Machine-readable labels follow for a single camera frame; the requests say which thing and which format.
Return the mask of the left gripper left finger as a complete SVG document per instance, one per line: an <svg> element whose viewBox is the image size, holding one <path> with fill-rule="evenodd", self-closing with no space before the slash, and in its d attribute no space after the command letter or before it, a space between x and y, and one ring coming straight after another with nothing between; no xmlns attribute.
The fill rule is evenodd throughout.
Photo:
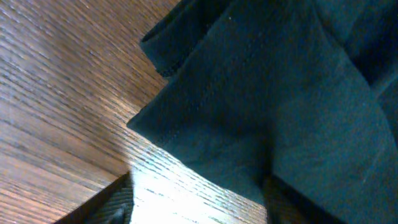
<svg viewBox="0 0 398 224"><path fill-rule="evenodd" d="M131 173L127 172L55 224L130 224L133 193Z"/></svg>

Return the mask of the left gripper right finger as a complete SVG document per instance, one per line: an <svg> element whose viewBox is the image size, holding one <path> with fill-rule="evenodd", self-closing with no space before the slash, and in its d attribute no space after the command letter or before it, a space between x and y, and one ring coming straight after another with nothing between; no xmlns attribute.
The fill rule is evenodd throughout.
<svg viewBox="0 0 398 224"><path fill-rule="evenodd" d="M273 175L264 179L263 189L267 223L344 224Z"/></svg>

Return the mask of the black t-shirt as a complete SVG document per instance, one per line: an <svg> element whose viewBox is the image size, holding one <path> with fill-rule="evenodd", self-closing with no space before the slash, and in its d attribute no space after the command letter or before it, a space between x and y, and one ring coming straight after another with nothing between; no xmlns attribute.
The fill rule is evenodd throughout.
<svg viewBox="0 0 398 224"><path fill-rule="evenodd" d="M128 127L312 223L397 222L397 2L181 1L141 40L167 86Z"/></svg>

